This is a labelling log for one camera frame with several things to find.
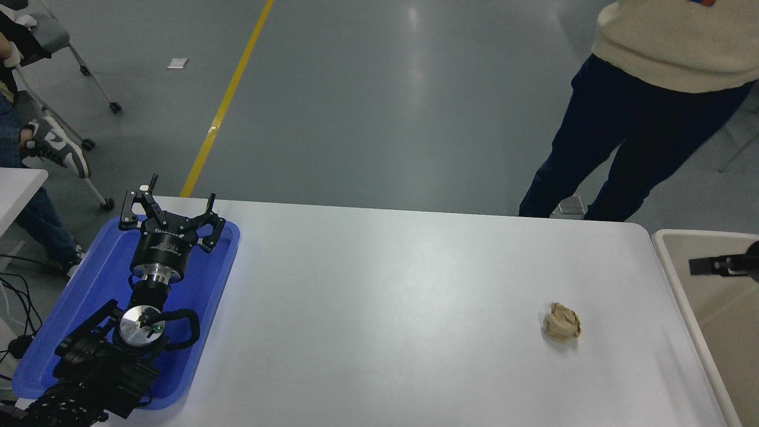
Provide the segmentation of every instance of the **brown paper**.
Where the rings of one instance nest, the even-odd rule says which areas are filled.
[[[544,320],[546,334],[563,343],[580,336],[580,318],[564,305],[554,302]]]

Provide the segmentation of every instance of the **robotic arm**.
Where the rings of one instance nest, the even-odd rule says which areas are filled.
[[[114,413],[127,418],[134,408],[150,402],[150,386],[159,375],[153,361],[163,351],[192,346],[200,338],[197,313],[190,309],[164,311],[172,284],[184,278],[193,246],[211,252],[225,221],[213,213],[215,195],[206,211],[194,218],[162,210],[153,199],[158,176],[138,191],[129,191],[118,228],[140,230],[141,237],[130,264],[140,278],[132,287],[126,309],[114,299],[74,329],[55,350],[61,357],[53,370],[58,382],[26,411],[0,412],[7,427],[80,427],[105,421]],[[146,218],[138,221],[134,205]],[[210,227],[199,237],[198,231]],[[174,342],[165,333],[167,321],[187,319],[191,337]]]
[[[748,247],[745,254],[721,255],[688,261],[692,276],[719,274],[722,277],[749,276],[759,283],[759,242]]]

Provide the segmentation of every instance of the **sneaker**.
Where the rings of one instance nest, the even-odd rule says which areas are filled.
[[[36,138],[27,142],[29,155],[32,157],[45,157],[76,173],[80,178],[89,178],[90,165],[87,163],[87,159],[84,158],[82,149],[69,139],[66,132],[53,117],[46,115],[43,119],[50,125],[50,131],[45,135],[44,139]],[[39,123],[37,120],[29,122],[29,125],[24,127],[31,129],[34,136],[38,137]]]
[[[84,259],[84,255],[86,254],[87,253],[82,249],[82,247],[77,245],[77,251],[74,253],[74,257],[72,259],[68,261],[58,262],[58,265],[61,266],[61,270],[63,270],[69,279],[71,279],[74,273],[79,270],[79,264],[81,264],[82,260]]]

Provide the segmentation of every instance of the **gray floor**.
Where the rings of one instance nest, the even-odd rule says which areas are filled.
[[[515,215],[608,2],[276,0],[193,196]],[[179,194],[263,5],[55,2],[124,111],[111,114],[67,52],[27,72],[97,142],[89,159],[106,196],[120,205],[154,172],[158,194]],[[172,57],[188,57],[186,69],[166,70]],[[631,221],[650,232],[759,232],[759,144],[716,171],[759,119],[741,112],[729,129],[733,138],[716,135]],[[41,167],[66,227],[88,245],[114,213],[67,171]],[[586,202],[607,171],[578,189]],[[28,240],[18,228],[9,238]],[[44,258],[33,242],[22,255]],[[63,283],[16,268],[47,312]]]

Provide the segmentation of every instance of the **blue tray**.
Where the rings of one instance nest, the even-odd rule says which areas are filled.
[[[204,236],[209,231],[210,228],[204,227],[198,234]],[[127,307],[131,294],[129,263],[139,238],[139,231],[119,230],[118,218],[103,226],[79,271],[69,281],[16,369],[13,375],[16,395],[36,399],[55,384],[52,370],[60,360],[54,354],[55,348],[95,310],[110,299],[116,299],[119,308]],[[161,373],[151,388],[153,401],[143,409],[166,408],[179,400],[190,386],[239,242],[240,230],[227,221],[221,239],[210,254],[193,248],[184,280],[172,285],[165,310],[192,308],[197,312],[200,339],[189,349],[163,352],[156,359],[154,365]],[[190,336],[190,329],[186,321],[167,322],[166,333],[171,341],[179,342]]]

